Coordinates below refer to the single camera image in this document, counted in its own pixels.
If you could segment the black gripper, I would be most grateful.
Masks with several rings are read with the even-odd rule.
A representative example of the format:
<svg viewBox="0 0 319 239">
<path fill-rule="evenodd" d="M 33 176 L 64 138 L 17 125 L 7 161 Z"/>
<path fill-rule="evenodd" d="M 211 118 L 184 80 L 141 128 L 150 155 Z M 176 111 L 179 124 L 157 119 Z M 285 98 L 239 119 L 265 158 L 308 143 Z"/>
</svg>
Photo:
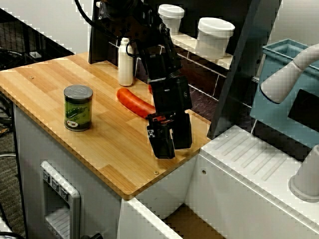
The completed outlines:
<svg viewBox="0 0 319 239">
<path fill-rule="evenodd" d="M 188 80 L 186 76 L 167 76 L 148 79 L 148 85 L 156 111 L 147 116 L 149 141 L 156 158 L 173 159 L 174 147 L 185 149 L 192 145 L 190 117 L 185 112 L 192 108 Z M 172 124 L 172 137 L 166 123 Z"/>
</svg>

